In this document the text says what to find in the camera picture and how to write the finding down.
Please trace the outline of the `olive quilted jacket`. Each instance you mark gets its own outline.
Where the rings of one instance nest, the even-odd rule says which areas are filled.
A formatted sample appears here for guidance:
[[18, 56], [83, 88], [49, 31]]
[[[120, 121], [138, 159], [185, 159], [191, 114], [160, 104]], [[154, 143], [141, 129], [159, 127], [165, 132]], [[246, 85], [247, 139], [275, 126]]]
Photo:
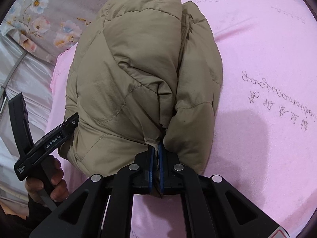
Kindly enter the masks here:
[[66, 86], [79, 123], [59, 155], [113, 175], [163, 143], [195, 172], [211, 153], [222, 60], [193, 2], [108, 0], [83, 32]]

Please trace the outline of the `pink bed sheet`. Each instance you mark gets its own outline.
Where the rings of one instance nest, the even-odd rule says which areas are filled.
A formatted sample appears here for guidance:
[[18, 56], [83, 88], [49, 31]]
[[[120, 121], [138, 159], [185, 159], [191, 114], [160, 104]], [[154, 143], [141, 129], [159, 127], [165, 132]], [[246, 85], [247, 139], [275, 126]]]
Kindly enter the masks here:
[[207, 18], [223, 85], [205, 175], [282, 225], [316, 210], [316, 20], [303, 0], [183, 0]]

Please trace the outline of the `white satin curtain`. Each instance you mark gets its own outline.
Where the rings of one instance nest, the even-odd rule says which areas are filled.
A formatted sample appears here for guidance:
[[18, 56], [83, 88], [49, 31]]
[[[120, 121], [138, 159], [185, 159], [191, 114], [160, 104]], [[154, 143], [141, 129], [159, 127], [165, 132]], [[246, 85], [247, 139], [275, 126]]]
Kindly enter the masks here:
[[48, 124], [53, 69], [11, 37], [1, 36], [1, 206], [9, 214], [28, 214], [26, 162]]

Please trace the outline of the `grey floral blanket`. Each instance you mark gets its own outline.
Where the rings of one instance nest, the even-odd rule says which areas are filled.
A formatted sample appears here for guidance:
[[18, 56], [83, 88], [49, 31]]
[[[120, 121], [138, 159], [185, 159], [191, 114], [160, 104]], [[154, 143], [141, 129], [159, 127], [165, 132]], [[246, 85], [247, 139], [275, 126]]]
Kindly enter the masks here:
[[108, 0], [16, 0], [1, 23], [29, 53], [52, 65], [79, 41]]

